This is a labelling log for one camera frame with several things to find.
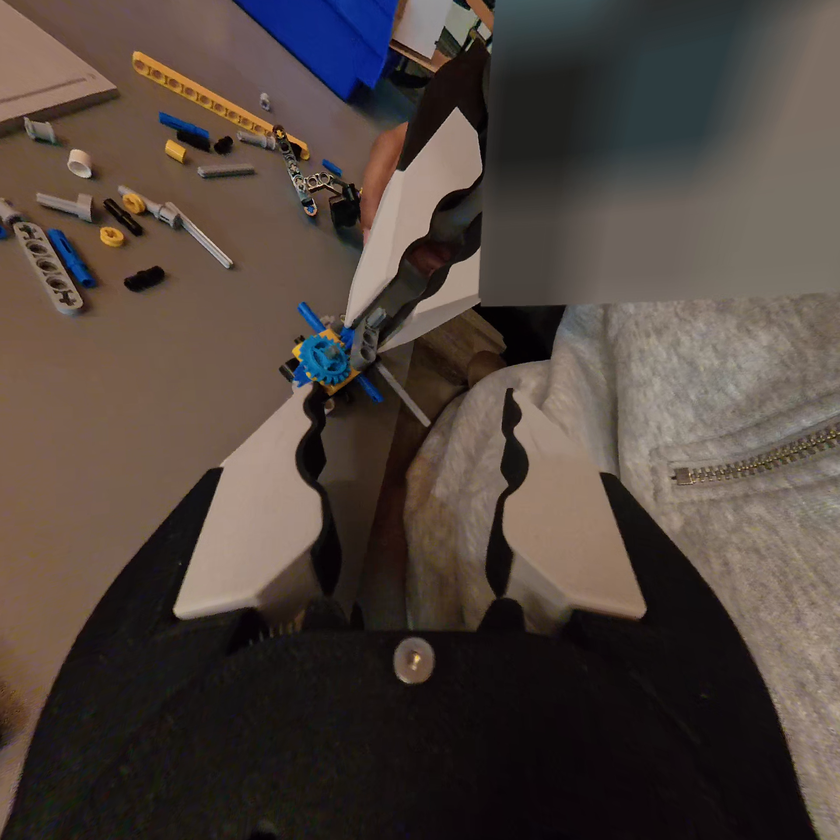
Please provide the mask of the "lego instruction booklet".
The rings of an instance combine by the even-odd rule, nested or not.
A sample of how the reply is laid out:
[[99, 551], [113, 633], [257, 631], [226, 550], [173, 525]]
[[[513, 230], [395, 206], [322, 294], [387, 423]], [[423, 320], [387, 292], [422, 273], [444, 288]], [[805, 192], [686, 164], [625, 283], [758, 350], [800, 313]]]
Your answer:
[[1, 135], [113, 100], [117, 87], [33, 21], [1, 2]]

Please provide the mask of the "blue long lego pin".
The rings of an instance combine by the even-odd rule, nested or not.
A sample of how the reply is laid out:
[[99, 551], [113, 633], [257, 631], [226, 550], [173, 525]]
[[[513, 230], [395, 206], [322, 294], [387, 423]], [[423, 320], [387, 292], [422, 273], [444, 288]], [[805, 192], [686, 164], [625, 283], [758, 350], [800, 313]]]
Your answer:
[[86, 289], [96, 288], [97, 279], [64, 232], [57, 228], [49, 228], [46, 235], [70, 277]]

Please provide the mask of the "grey lego tee connector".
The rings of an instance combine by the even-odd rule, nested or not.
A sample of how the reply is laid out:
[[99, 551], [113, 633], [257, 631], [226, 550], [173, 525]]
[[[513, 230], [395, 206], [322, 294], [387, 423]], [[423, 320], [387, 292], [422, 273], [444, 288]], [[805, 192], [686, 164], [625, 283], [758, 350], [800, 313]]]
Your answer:
[[52, 211], [71, 215], [83, 222], [92, 224], [95, 221], [93, 196], [79, 193], [75, 199], [66, 199], [51, 194], [37, 192], [35, 200], [38, 205]]

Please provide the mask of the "person's right hand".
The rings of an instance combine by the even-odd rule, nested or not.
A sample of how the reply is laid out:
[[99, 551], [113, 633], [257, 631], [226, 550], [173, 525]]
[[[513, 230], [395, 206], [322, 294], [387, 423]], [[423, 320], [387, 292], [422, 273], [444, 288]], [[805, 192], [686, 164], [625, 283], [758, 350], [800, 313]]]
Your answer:
[[366, 244], [385, 189], [396, 171], [406, 139], [408, 122], [382, 132], [373, 142], [360, 189], [360, 225]]

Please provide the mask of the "blue gear lego assembly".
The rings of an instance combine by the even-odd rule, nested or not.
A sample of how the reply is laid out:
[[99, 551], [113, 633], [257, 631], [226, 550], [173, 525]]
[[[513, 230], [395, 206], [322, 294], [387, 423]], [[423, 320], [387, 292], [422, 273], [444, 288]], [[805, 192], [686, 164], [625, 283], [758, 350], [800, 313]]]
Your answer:
[[355, 327], [346, 325], [341, 319], [319, 317], [304, 301], [297, 305], [297, 311], [309, 326], [310, 333], [296, 340], [292, 359], [280, 367], [280, 372], [292, 386], [312, 383], [332, 397], [357, 382], [373, 403], [382, 403], [384, 396], [368, 375], [369, 370], [374, 370], [423, 427], [431, 426], [430, 418], [380, 358], [380, 334], [389, 323], [386, 310], [373, 308]]

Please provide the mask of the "yellow long lego beam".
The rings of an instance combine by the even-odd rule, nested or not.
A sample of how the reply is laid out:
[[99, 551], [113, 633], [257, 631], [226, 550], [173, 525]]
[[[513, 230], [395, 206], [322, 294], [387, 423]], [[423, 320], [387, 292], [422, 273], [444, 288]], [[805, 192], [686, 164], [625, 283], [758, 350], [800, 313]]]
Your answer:
[[276, 126], [249, 112], [230, 100], [223, 98], [214, 91], [186, 77], [160, 61], [151, 58], [141, 51], [134, 51], [131, 65], [140, 76], [166, 88], [175, 95], [194, 103], [198, 107], [216, 114], [219, 118], [233, 124], [237, 131], [244, 130], [253, 133], [275, 134]]

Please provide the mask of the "blue storage bin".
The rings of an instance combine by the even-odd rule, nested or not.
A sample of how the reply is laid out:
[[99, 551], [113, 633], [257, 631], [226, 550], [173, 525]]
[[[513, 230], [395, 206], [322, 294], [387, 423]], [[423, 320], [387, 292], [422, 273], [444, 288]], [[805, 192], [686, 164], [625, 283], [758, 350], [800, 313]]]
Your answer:
[[335, 95], [373, 89], [390, 52], [397, 1], [237, 1]]

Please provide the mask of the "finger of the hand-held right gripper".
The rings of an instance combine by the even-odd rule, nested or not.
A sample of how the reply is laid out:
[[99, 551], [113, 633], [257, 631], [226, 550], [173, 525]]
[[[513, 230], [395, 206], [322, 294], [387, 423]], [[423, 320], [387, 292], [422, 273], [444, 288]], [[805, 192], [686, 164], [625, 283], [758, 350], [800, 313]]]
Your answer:
[[382, 198], [358, 265], [358, 344], [394, 349], [480, 301], [481, 204]]
[[345, 323], [357, 322], [395, 278], [406, 250], [429, 232], [438, 205], [473, 187], [482, 172], [478, 132], [454, 108], [388, 182], [353, 276]]

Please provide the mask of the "grey connector with white rod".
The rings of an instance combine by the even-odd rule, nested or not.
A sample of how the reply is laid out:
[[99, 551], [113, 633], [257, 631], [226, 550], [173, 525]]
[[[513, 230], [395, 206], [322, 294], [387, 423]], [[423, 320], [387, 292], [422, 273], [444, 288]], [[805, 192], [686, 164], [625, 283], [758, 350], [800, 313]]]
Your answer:
[[148, 212], [159, 222], [167, 225], [174, 230], [183, 230], [187, 232], [200, 246], [202, 246], [207, 253], [209, 253], [215, 260], [226, 270], [231, 270], [235, 263], [234, 261], [219, 247], [215, 242], [202, 231], [192, 219], [184, 215], [184, 213], [173, 203], [157, 203], [150, 198], [136, 192], [134, 189], [126, 185], [118, 185], [118, 193], [121, 196], [127, 192], [137, 193], [146, 202]]

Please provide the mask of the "black grey lego linkage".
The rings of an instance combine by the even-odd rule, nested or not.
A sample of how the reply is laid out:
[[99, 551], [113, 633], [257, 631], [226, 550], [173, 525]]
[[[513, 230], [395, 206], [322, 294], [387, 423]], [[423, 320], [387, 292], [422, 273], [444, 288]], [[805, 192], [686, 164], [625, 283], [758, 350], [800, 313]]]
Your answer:
[[279, 125], [272, 128], [270, 135], [285, 162], [292, 187], [297, 195], [303, 213], [311, 220], [319, 215], [315, 195], [329, 194], [329, 215], [337, 231], [352, 228], [361, 221], [361, 190], [351, 182], [345, 182], [331, 171], [320, 171], [305, 175], [300, 168], [302, 152], [287, 132]]

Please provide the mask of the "white board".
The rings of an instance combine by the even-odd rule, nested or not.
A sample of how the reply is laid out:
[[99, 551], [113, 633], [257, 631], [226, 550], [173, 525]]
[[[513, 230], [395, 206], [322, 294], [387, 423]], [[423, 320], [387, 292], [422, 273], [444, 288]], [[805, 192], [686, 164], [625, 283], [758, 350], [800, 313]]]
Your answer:
[[398, 1], [392, 41], [425, 59], [432, 59], [453, 1]]

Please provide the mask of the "grey five-hole lego beam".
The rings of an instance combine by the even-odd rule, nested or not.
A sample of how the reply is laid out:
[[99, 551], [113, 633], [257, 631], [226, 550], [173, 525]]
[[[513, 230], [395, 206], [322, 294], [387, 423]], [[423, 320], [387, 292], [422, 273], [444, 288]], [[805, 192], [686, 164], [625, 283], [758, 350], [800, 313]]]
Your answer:
[[54, 308], [75, 316], [85, 306], [82, 295], [70, 278], [42, 228], [27, 221], [12, 225], [14, 236]]

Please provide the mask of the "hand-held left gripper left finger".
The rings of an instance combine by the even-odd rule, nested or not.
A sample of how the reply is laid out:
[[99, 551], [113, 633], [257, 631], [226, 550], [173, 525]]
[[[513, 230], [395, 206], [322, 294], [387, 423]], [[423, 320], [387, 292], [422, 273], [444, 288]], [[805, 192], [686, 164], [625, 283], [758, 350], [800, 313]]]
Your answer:
[[204, 618], [242, 609], [297, 618], [335, 592], [338, 530], [319, 478], [326, 395], [292, 395], [226, 458], [173, 612]]

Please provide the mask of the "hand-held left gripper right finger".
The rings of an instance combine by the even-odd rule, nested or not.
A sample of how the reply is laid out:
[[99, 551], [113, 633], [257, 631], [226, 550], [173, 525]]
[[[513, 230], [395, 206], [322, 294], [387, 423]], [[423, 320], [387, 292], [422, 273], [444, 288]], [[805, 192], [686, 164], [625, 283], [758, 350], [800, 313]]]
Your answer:
[[486, 552], [497, 602], [534, 623], [573, 612], [637, 621], [647, 605], [601, 474], [589, 456], [512, 388], [500, 430], [503, 488]]

